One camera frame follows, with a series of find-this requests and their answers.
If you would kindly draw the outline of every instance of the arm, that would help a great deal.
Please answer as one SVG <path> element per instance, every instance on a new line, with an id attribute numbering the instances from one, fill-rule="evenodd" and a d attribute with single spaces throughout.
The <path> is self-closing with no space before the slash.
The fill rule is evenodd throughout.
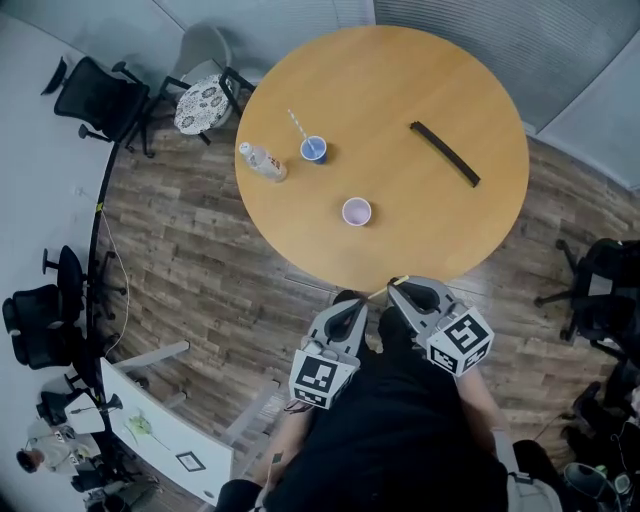
<path id="1" fill-rule="evenodd" d="M 456 379 L 462 409 L 471 433 L 480 448 L 495 453 L 491 430 L 502 429 L 509 433 L 509 423 L 498 407 L 477 366 Z"/>
<path id="2" fill-rule="evenodd" d="M 311 407 L 304 412 L 285 413 L 282 424 L 269 444 L 269 448 L 255 466 L 252 478 L 255 483 L 264 487 L 267 484 L 267 478 L 269 478 L 270 485 L 274 485 L 282 478 L 287 465 L 300 452 L 304 444 L 309 431 L 312 411 Z M 269 467 L 274 455 L 277 454 L 282 454 L 282 458 L 279 463 L 271 467 L 271 475 L 269 476 Z"/>

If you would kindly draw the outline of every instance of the plastic bottle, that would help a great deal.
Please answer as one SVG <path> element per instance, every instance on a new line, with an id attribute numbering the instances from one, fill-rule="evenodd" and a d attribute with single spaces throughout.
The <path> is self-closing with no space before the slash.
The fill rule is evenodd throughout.
<path id="1" fill-rule="evenodd" d="M 261 146 L 252 146 L 248 142 L 240 144 L 240 154 L 257 173 L 272 181 L 282 181 L 287 177 L 287 168 Z"/>

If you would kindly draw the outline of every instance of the hardwood floor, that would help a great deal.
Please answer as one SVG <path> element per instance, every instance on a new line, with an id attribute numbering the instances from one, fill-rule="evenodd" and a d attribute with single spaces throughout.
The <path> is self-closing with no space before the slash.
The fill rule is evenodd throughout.
<path id="1" fill-rule="evenodd" d="M 126 334 L 111 352 L 137 355 L 181 339 L 191 350 L 148 372 L 160 399 L 177 388 L 189 399 L 176 412 L 219 434 L 271 378 L 283 396 L 269 404 L 240 450 L 257 432 L 272 428 L 285 399 L 292 355 L 313 315 L 332 301 L 336 287 L 295 268 L 252 224 L 234 174 L 236 125 L 198 138 L 164 123 L 154 134 L 156 157 L 122 151 L 105 200 L 105 213 L 130 284 Z M 604 380 L 614 360 L 577 338 L 561 341 L 566 303 L 534 307 L 537 295 L 568 287 L 566 261 L 554 248 L 561 237 L 583 254 L 601 237 L 638 238 L 640 201 L 566 155 L 530 141 L 531 176 L 521 214 L 508 237 L 482 264 L 448 283 L 467 305 L 477 306 L 496 332 L 481 365 L 515 438 L 534 438 L 593 380 Z M 109 247 L 104 222 L 99 253 Z M 109 280 L 124 284 L 117 262 Z M 122 328 L 126 298 L 113 296 Z M 380 304 L 372 308 L 368 342 L 375 343 Z M 557 464 L 570 457 L 555 420 L 539 441 Z M 188 493 L 162 495 L 166 509 L 198 507 Z"/>

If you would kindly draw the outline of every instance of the round wooden table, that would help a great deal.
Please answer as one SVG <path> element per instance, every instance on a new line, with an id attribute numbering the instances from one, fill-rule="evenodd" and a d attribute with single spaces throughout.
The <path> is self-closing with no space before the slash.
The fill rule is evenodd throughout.
<path id="1" fill-rule="evenodd" d="M 325 165 L 300 155 L 288 108 L 327 141 Z M 413 121 L 480 176 L 476 188 Z M 529 177 L 522 122 L 500 82 L 457 46 L 400 27 L 343 29 L 293 51 L 253 93 L 236 142 L 238 186 L 262 235 L 302 270 L 360 291 L 473 268 L 511 229 Z M 242 142 L 267 148 L 287 179 L 252 171 Z M 342 219 L 354 196 L 373 207 L 364 227 Z"/>

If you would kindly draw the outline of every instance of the black stick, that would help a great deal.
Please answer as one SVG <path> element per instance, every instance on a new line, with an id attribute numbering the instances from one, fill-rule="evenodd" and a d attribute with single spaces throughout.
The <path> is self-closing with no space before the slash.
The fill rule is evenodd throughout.
<path id="1" fill-rule="evenodd" d="M 442 140 L 440 140 L 440 137 L 429 130 L 429 128 L 423 125 L 420 121 L 411 123 L 410 128 L 420 133 L 425 139 L 427 139 L 429 142 L 431 142 L 431 144 L 438 148 L 440 152 L 451 161 L 451 163 L 453 163 L 458 169 L 462 171 L 462 174 L 464 174 L 471 182 L 472 187 L 475 188 L 476 185 L 480 183 L 480 176 L 473 172 L 473 169 L 471 169 L 471 167 L 469 167 L 462 158 L 456 155 L 456 153 L 449 146 L 447 146 Z"/>

